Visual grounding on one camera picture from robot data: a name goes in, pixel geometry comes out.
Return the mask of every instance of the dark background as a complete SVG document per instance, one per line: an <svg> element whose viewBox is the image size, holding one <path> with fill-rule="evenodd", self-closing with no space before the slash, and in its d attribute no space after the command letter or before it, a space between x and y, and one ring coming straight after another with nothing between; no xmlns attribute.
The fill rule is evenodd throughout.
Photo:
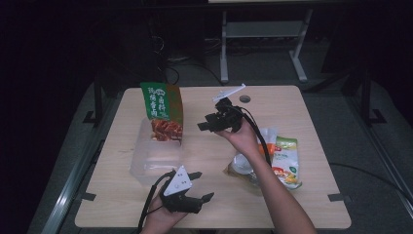
<svg viewBox="0 0 413 234"><path fill-rule="evenodd" d="M88 11L99 4L0 3L2 233L26 232L72 116L96 77L110 96L138 87L141 81L163 81L157 65L162 66L164 58L152 53L151 30L160 30L169 46L202 60L197 48L204 37L220 29L206 23L205 18L219 25L220 14L214 12L163 14L160 25L149 26L150 15L143 13ZM367 4L346 11L320 8L308 34L308 40L331 41L325 71L362 64L388 90L411 125L412 9L409 2Z"/></svg>

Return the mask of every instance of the hand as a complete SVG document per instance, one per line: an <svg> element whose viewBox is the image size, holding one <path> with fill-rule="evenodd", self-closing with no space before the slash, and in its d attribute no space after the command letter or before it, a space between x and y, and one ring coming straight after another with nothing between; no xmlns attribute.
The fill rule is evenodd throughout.
<svg viewBox="0 0 413 234"><path fill-rule="evenodd" d="M248 160L249 157L259 155L257 136L245 118L242 119L241 128L236 133L230 133L228 131L215 133L230 141Z"/></svg>
<svg viewBox="0 0 413 234"><path fill-rule="evenodd" d="M167 233L186 215L187 213L171 213L168 209L162 207L162 200L158 194L149 205L148 215L141 233Z"/></svg>

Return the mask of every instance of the wire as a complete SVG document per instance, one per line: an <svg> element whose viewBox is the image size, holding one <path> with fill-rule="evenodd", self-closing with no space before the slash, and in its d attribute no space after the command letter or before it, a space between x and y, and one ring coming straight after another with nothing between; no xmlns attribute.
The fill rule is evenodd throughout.
<svg viewBox="0 0 413 234"><path fill-rule="evenodd" d="M160 178L158 178L158 180L156 180L156 182L152 185L151 190L149 191L148 197L146 198L145 205L143 206L142 213L140 214L140 220L139 220L139 224L137 225L136 233L140 233L142 231L143 221L145 220L146 216L149 214L148 213L149 205L151 204L152 198L155 194L155 191L156 191L156 188L157 188L158 184L162 181L162 179L164 179L166 177L171 177L174 174L175 174L175 171L172 171L170 173L166 173L166 174L162 175Z"/></svg>
<svg viewBox="0 0 413 234"><path fill-rule="evenodd" d="M261 135L261 132L259 131L258 125L256 124L255 120L253 119L251 113L245 109L245 108L241 108L241 107L235 107L232 105L217 105L216 107L227 107L227 108L231 108L234 109L235 111L241 113L243 115L243 117L246 119L246 121L248 122L248 124L252 127L252 129L255 131L255 134L257 135L259 141L261 142L262 148L264 150L264 156L265 156L265 160L267 161L268 165L271 165L271 159L270 159L270 152L268 151L268 147L266 147L267 143L265 142L264 137ZM240 111L240 109L245 110L251 117L249 117L247 114L243 113L242 111Z"/></svg>
<svg viewBox="0 0 413 234"><path fill-rule="evenodd" d="M176 85L176 84L178 83L178 81L179 81L179 78L180 78L180 76L179 76L179 72L178 72L176 69L174 69L174 68L172 68L172 67L169 67L169 66L165 67L165 69L172 70L172 71L174 71L174 72L176 73L176 79L175 79L175 82L173 82L173 83L172 83L173 85ZM167 75L165 75L165 79L166 79L167 84L170 84L170 81L169 81L169 79L168 79L168 76L167 76Z"/></svg>
<svg viewBox="0 0 413 234"><path fill-rule="evenodd" d="M153 211L150 211L150 212L146 213L146 215L152 214L153 212L157 211L158 209L162 208L163 206L164 206L164 205L162 205L161 207L159 207L159 208L157 208L157 209L155 209L155 210L153 210Z"/></svg>
<svg viewBox="0 0 413 234"><path fill-rule="evenodd" d="M218 83L219 83L221 86L225 86L225 83L222 83L221 80L218 78L218 76L215 75L215 73L214 73L211 69L207 68L207 67L204 66L204 65L196 64L196 63L191 63L191 64L175 64L174 66L199 66L199 67L201 67L201 68L209 71L209 73L213 75L213 77L215 78L215 80L218 81Z"/></svg>
<svg viewBox="0 0 413 234"><path fill-rule="evenodd" d="M353 170L362 172L362 173L367 174L367 175L369 175L369 176L373 176L373 177L381 180L382 182L386 183L386 184L389 185L390 187L394 188L394 189L397 190L398 192L400 192L401 195L403 195L404 198L410 203L410 205L413 205L413 200L406 194L406 192L404 192L404 191L403 191L402 189L400 189L397 185L395 185L393 182L391 182L390 180L388 180L388 179L386 179L386 178L383 178L383 177L381 177L381 176L379 176L379 175L372 174L371 172L369 172L369 171L367 171L367 170L364 170L364 169L361 169L361 168L357 168L357 167L354 167L354 166L351 166L351 165L347 165L347 164L329 163L329 165L331 165L331 166L343 167L343 168L349 168L349 169L353 169Z"/></svg>

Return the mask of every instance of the plastic container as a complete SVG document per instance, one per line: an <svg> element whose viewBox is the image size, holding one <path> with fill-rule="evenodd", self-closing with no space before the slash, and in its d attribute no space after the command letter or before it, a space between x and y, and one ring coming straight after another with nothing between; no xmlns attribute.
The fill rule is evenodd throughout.
<svg viewBox="0 0 413 234"><path fill-rule="evenodd" d="M151 136L151 122L145 118L140 124L130 167L130 173L145 185L154 184L172 169L177 170L183 153L178 140L157 141Z"/></svg>

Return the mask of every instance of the gray carpet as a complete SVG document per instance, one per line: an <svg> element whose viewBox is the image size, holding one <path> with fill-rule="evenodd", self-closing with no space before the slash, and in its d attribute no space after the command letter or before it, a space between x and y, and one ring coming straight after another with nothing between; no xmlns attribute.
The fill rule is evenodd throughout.
<svg viewBox="0 0 413 234"><path fill-rule="evenodd" d="M327 76L319 73L327 48L328 43L308 43L303 47L300 58L309 78L306 84L298 82L289 60L287 51L292 48L281 45L271 51L260 50L244 56L229 57L229 85L244 82L246 85L296 85L300 89L310 88ZM199 63L186 60L173 66L179 72L177 85L219 86L216 80L216 74L219 74L217 55L207 57L205 66L194 64ZM167 70L167 76L171 82L177 78L171 70ZM334 83L321 93L303 95L328 161L357 167L390 179L369 137L369 132L373 131L412 188L413 175L409 169L413 165L412 129L395 110L387 92L376 84L373 84L371 106L379 109L388 123L365 128L354 105L354 102L359 102L358 96L342 96L339 92L342 83ZM98 128L93 128L91 124L82 123L86 113L94 109L93 89L85 93L28 233L42 231L76 160L85 153L88 145L98 145L97 141L105 138L121 97L122 93L119 93L117 98L104 100L104 122ZM73 197L72 206L58 233L131 233L132 229L80 229L74 225L79 197L87 187L93 168L94 165L91 165L78 195ZM413 233L413 219L394 188L359 170L343 166L331 166L331 169L340 191L347 198L346 206L353 224L347 230L320 230L319 233Z"/></svg>

